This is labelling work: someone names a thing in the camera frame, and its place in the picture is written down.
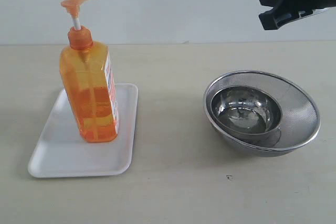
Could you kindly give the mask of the steel mesh strainer basket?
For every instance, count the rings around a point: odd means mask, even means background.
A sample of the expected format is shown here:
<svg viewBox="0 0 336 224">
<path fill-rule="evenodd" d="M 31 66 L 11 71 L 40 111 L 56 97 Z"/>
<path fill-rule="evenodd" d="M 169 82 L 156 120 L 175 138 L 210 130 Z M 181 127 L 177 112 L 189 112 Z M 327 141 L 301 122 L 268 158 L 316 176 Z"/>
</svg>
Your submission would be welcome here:
<svg viewBox="0 0 336 224">
<path fill-rule="evenodd" d="M 214 95 L 231 86 L 249 86 L 273 97 L 281 107 L 281 138 L 273 147 L 262 147 L 245 143 L 221 129 L 211 112 Z M 226 73 L 213 80 L 203 95 L 203 107 L 210 124 L 224 141 L 236 150 L 261 156 L 275 157 L 293 152 L 315 139 L 321 125 L 319 110 L 311 98 L 295 83 L 276 74 L 238 70 Z"/>
</svg>

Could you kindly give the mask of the small stainless steel bowl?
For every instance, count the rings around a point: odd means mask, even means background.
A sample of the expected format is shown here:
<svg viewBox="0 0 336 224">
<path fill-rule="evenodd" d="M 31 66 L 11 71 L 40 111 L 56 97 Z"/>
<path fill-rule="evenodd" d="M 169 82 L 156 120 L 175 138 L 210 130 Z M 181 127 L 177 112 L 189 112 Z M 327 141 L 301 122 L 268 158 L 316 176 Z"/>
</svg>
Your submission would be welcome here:
<svg viewBox="0 0 336 224">
<path fill-rule="evenodd" d="M 211 112 L 222 130 L 245 143 L 273 147 L 281 138 L 281 107 L 259 89 L 224 88 L 212 98 Z"/>
</svg>

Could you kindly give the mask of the orange dish soap pump bottle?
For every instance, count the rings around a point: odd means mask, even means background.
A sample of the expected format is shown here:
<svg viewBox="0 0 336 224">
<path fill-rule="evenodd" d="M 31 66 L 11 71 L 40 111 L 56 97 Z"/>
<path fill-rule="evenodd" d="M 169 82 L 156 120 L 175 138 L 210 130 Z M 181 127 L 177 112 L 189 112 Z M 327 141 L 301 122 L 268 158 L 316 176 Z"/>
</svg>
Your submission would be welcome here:
<svg viewBox="0 0 336 224">
<path fill-rule="evenodd" d="M 80 5 L 64 0 L 73 26 L 69 46 L 60 54 L 59 72 L 81 137 L 89 143 L 111 142 L 119 132 L 119 108 L 109 47 L 92 39 L 79 21 Z"/>
</svg>

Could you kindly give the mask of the white rectangular plastic tray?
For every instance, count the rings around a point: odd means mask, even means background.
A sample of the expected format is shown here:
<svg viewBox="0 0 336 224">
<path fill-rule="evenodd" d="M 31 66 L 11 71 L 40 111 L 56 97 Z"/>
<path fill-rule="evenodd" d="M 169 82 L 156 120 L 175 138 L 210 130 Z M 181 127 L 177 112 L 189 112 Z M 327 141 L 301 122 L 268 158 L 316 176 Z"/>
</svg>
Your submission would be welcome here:
<svg viewBox="0 0 336 224">
<path fill-rule="evenodd" d="M 28 163 L 35 178 L 113 176 L 125 172 L 132 161 L 138 105 L 138 87 L 115 86 L 121 125 L 117 138 L 88 143 L 77 129 L 65 90 L 61 90 Z"/>
</svg>

